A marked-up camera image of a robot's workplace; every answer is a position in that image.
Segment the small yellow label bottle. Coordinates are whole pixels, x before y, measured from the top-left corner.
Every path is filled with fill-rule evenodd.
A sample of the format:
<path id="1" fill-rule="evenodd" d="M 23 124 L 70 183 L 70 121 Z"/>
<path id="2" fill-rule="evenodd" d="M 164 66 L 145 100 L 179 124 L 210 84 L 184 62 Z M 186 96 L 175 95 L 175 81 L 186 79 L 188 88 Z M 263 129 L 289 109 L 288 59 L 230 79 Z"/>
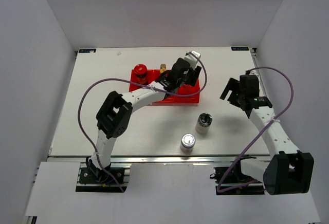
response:
<path id="1" fill-rule="evenodd" d="M 164 73 L 165 71 L 167 71 L 167 66 L 166 66 L 166 64 L 161 64 L 161 65 L 160 65 L 160 74 Z"/>

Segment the red lid sauce jar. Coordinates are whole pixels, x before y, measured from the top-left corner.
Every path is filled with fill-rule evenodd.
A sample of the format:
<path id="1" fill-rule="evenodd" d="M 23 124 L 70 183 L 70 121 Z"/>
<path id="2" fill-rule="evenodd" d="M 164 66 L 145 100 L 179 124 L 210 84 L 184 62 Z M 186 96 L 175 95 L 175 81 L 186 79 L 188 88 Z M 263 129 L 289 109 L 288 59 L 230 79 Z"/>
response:
<path id="1" fill-rule="evenodd" d="M 134 74 L 136 76 L 136 82 L 142 85 L 148 85 L 147 67 L 143 64 L 138 64 L 134 67 Z"/>

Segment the black lid spice jar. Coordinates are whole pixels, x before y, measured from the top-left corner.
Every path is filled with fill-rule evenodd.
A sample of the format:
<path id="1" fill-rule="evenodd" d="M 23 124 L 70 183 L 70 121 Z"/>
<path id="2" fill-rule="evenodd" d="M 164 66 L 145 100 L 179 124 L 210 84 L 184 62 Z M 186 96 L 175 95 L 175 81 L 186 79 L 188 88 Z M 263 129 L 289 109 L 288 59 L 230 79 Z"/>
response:
<path id="1" fill-rule="evenodd" d="M 192 88 L 192 86 L 191 85 L 184 84 L 182 86 L 182 88 L 185 89 L 186 91 L 188 91 L 188 90 L 190 90 Z"/>

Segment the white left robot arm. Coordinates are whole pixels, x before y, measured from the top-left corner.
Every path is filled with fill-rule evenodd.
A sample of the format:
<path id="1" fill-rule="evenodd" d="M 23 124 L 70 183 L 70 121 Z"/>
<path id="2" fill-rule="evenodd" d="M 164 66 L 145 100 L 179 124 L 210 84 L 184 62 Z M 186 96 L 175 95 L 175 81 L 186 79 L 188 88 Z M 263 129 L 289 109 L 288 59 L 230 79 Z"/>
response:
<path id="1" fill-rule="evenodd" d="M 178 97 L 178 89 L 184 84 L 195 86 L 200 71 L 204 69 L 203 65 L 198 66 L 198 62 L 200 62 L 200 54 L 195 51 L 188 52 L 184 58 L 177 59 L 171 70 L 161 73 L 147 86 L 124 94 L 116 91 L 108 94 L 96 114 L 97 150 L 87 163 L 93 179 L 104 182 L 108 178 L 111 154 L 116 139 L 127 130 L 131 115 L 154 102 L 171 96 Z"/>

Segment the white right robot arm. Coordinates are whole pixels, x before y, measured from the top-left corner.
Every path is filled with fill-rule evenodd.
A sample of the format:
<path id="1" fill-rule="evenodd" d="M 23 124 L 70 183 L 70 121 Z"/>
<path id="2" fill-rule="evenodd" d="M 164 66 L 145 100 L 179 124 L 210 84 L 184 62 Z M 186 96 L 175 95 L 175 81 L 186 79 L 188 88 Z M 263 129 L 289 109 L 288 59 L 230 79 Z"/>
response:
<path id="1" fill-rule="evenodd" d="M 220 99 L 227 99 L 246 113 L 259 131 L 256 137 L 263 139 L 270 154 L 270 162 L 266 163 L 247 156 L 243 150 L 224 175 L 232 172 L 238 182 L 251 177 L 261 182 L 270 195 L 307 193 L 314 159 L 290 140 L 270 100 L 260 96 L 259 78 L 253 74 L 241 75 L 238 80 L 230 78 Z"/>

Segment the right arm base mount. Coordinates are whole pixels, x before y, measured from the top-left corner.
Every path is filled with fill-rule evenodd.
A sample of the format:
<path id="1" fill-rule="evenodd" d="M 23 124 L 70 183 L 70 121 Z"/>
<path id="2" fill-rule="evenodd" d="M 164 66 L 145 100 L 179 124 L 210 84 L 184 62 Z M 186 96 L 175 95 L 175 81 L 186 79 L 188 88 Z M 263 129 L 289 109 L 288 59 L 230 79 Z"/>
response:
<path id="1" fill-rule="evenodd" d="M 243 196 L 243 195 L 264 195 L 265 188 L 260 181 L 253 182 L 254 179 L 250 176 L 243 175 L 238 162 L 234 168 L 228 173 L 220 186 L 220 190 L 232 188 L 228 191 L 219 193 L 217 186 L 223 177 L 224 173 L 234 162 L 235 156 L 216 156 L 211 157 L 212 172 L 209 179 L 215 183 L 215 193 L 217 196 Z"/>

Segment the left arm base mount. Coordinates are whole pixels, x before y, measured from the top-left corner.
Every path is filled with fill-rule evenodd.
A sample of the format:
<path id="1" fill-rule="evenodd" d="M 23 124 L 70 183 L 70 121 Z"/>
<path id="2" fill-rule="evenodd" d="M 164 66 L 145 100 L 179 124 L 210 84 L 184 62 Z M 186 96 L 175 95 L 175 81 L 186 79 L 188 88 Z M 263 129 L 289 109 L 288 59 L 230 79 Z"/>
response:
<path id="1" fill-rule="evenodd" d="M 76 192 L 89 193 L 123 193 L 127 189 L 129 171 L 124 167 L 105 168 L 112 176 L 95 167 L 90 156 L 80 165 Z"/>

